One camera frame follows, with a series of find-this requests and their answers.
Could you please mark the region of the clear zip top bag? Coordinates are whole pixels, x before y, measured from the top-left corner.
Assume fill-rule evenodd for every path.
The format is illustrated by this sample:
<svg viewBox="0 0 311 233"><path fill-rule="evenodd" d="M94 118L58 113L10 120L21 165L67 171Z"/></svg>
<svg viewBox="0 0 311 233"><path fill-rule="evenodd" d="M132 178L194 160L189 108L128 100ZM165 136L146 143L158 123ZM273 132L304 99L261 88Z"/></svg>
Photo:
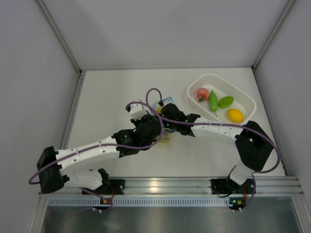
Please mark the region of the clear zip top bag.
<svg viewBox="0 0 311 233"><path fill-rule="evenodd" d="M163 106L161 106L158 101L155 101L151 106L152 106L153 109L156 110L160 106L163 108L165 105L167 105L169 103L174 104L174 101L173 101L172 97L167 97L167 98L163 99L162 102L164 104ZM172 124L170 122L167 122L165 120L162 120L162 122L163 122L163 127L166 128L168 130L168 132L170 133L169 134L169 138L170 138L170 135L172 133L174 133L175 130L173 129L173 126L172 126Z"/></svg>

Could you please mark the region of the yellow fake banana bunch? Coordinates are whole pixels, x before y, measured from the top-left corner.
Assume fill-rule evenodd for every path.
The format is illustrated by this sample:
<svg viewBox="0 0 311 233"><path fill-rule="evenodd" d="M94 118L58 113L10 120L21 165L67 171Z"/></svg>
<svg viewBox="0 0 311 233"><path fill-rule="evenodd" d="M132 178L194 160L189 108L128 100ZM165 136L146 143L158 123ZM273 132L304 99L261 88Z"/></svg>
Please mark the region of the yellow fake banana bunch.
<svg viewBox="0 0 311 233"><path fill-rule="evenodd" d="M161 106L158 107L158 108L156 109L156 111L157 111L157 113L158 113L159 115L161 115L161 109L162 109ZM170 134L170 133L168 132L168 130L167 130L166 128L164 128L164 129L163 129L163 134L162 134L161 139L160 139L160 142L168 143L169 140L170 140L169 134Z"/></svg>

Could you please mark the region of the red fake peach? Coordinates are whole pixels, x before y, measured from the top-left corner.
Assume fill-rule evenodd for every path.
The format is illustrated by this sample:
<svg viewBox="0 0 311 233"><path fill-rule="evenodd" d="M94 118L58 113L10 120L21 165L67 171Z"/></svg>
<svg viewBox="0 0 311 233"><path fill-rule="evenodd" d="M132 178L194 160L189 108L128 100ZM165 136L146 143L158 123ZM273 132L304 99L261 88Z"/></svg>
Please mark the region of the red fake peach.
<svg viewBox="0 0 311 233"><path fill-rule="evenodd" d="M196 91L198 102L203 102L203 101L208 100L209 95L210 95L210 92L206 88L199 88Z"/></svg>

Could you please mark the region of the green fake vegetable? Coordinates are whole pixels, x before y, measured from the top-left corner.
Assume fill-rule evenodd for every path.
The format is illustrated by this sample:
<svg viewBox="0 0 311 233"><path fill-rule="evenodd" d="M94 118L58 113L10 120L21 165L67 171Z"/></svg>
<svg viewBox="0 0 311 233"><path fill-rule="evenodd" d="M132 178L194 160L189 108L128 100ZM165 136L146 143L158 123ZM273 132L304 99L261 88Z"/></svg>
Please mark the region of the green fake vegetable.
<svg viewBox="0 0 311 233"><path fill-rule="evenodd" d="M218 98L213 90L210 92L208 102L210 111L216 112L218 110Z"/></svg>
<svg viewBox="0 0 311 233"><path fill-rule="evenodd" d="M227 108L233 103L233 101L234 98L232 96L225 96L218 101L218 107L222 109Z"/></svg>

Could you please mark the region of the yellow fake lemon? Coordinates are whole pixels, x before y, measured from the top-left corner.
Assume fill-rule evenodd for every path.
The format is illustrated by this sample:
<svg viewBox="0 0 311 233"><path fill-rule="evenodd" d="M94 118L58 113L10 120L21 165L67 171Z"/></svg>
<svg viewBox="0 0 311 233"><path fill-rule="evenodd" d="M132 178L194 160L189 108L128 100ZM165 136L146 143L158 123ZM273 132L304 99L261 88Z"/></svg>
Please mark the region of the yellow fake lemon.
<svg viewBox="0 0 311 233"><path fill-rule="evenodd" d="M235 123L242 123L243 122L243 114L238 109L229 109L227 111L227 116L230 121Z"/></svg>

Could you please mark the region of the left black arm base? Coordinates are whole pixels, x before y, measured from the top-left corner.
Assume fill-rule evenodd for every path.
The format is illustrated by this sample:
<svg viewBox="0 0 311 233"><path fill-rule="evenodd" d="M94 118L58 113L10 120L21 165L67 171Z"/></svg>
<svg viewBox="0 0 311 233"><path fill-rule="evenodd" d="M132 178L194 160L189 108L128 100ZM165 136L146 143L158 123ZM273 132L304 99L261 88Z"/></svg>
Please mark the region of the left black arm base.
<svg viewBox="0 0 311 233"><path fill-rule="evenodd" d="M123 189L125 188L125 180L124 179L111 179L110 185L103 184L95 190L91 190L86 188L87 191L98 195L123 195Z"/></svg>

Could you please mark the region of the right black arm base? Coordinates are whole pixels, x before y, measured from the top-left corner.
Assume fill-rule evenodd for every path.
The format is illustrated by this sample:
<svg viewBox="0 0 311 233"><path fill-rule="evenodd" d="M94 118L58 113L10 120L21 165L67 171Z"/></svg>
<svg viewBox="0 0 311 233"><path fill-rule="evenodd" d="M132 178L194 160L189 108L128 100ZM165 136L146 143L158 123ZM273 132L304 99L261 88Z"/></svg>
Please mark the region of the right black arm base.
<svg viewBox="0 0 311 233"><path fill-rule="evenodd" d="M229 178L211 180L211 189L214 195L252 194L254 188L255 184L252 179L247 179L242 185L233 182Z"/></svg>

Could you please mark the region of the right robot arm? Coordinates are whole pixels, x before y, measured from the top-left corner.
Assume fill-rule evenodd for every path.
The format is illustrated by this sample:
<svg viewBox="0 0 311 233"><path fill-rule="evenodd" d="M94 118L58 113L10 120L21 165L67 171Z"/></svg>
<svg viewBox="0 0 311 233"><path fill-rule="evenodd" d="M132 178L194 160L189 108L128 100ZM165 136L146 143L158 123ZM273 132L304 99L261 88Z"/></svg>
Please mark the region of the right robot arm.
<svg viewBox="0 0 311 233"><path fill-rule="evenodd" d="M253 121L246 125L222 124L198 114L185 115L172 103L164 105L160 112L164 125L181 135L205 137L237 149L240 160L227 177L229 192L239 192L254 172L262 171L274 148L267 134Z"/></svg>

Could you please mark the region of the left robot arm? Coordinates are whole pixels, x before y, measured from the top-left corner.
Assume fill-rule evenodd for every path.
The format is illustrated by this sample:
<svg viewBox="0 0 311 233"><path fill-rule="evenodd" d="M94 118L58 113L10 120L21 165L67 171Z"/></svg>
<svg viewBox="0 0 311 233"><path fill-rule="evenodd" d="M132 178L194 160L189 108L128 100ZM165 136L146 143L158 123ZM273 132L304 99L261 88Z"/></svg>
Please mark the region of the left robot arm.
<svg viewBox="0 0 311 233"><path fill-rule="evenodd" d="M163 123L154 116L133 120L134 129L120 130L101 141L67 150L53 146L43 150L37 170L43 194L63 187L81 187L106 193L110 188L104 161L119 159L150 149L163 134Z"/></svg>

